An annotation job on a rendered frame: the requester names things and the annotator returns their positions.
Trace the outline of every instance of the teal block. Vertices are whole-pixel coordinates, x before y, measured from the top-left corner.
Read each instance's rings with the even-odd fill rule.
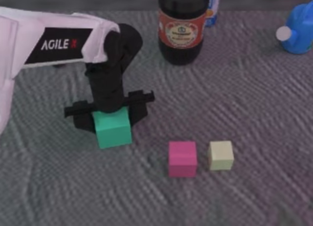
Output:
[[[114,113],[93,112],[92,115],[100,149],[132,143],[127,107]]]

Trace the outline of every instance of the beige cube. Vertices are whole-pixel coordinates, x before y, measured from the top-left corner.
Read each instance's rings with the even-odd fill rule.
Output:
[[[210,142],[209,164],[211,171],[230,170],[234,163],[231,141]]]

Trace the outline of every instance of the magenta block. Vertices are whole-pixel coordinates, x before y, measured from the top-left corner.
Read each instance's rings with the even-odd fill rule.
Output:
[[[169,143],[169,176],[194,177],[197,171],[196,143],[171,141]]]

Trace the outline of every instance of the blue plastic container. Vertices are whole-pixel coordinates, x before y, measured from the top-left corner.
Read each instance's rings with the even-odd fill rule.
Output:
[[[276,38],[283,48],[293,54],[304,54],[313,45],[313,1],[296,6],[286,25],[278,28]]]

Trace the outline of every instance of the gray table surface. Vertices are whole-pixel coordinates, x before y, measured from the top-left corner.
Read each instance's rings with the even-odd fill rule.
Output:
[[[129,23],[144,46],[125,92],[154,90],[132,145],[99,150],[63,118],[91,100],[84,65],[23,70],[0,138],[0,226],[313,226],[313,54],[275,40],[286,12],[221,12],[192,65],[157,47],[156,12],[90,12]],[[170,140],[194,140],[198,174],[167,177]],[[210,141],[231,140],[230,172]]]

